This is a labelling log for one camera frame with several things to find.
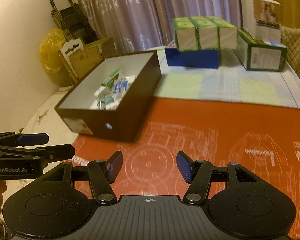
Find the screw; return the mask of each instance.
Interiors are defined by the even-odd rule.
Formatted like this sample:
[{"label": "screw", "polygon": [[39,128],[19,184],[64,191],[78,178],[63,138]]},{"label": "screw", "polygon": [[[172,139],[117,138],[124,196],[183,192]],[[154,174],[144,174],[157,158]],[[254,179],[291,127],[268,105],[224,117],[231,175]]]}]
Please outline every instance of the screw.
[{"label": "screw", "polygon": [[191,193],[186,196],[186,199],[191,202],[195,202],[195,201],[199,201],[201,199],[201,196],[196,193]]},{"label": "screw", "polygon": [[114,196],[109,193],[104,193],[98,196],[98,199],[101,201],[109,202],[114,199]]}]

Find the barcode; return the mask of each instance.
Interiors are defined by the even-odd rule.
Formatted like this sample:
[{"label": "barcode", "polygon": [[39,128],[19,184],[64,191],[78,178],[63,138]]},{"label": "barcode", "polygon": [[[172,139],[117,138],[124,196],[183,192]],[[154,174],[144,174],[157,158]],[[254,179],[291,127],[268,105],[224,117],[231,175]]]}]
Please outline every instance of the barcode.
[{"label": "barcode", "polygon": [[252,55],[252,63],[258,64],[258,53],[253,53]]}]

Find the brown cardboard box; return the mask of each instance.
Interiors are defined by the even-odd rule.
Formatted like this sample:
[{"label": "brown cardboard box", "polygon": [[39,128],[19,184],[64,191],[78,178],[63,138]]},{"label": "brown cardboard box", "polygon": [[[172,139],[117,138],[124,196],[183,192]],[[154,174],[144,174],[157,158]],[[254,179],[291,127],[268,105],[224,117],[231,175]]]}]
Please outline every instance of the brown cardboard box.
[{"label": "brown cardboard box", "polygon": [[92,69],[102,57],[116,56],[112,37],[86,44],[83,50],[77,50],[69,56],[72,68],[79,79]]},{"label": "brown cardboard box", "polygon": [[[116,110],[91,110],[94,92],[114,70],[136,79]],[[132,142],[161,78],[157,53],[144,51],[102,59],[64,96],[55,110],[71,131]]]}]

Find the orange table cover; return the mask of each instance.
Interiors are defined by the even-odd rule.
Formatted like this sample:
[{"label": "orange table cover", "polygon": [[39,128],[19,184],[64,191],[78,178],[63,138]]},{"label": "orange table cover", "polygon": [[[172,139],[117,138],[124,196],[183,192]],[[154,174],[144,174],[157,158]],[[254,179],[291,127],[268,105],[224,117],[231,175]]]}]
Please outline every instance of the orange table cover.
[{"label": "orange table cover", "polygon": [[[289,196],[297,217],[289,233],[300,238],[300,110],[273,106],[156,98],[136,143],[79,136],[74,165],[123,153],[123,166],[111,185],[120,195],[174,195],[188,188],[176,154],[215,166],[238,162]],[[87,182],[76,188],[91,197]],[[210,195],[224,188],[213,182]]]}]

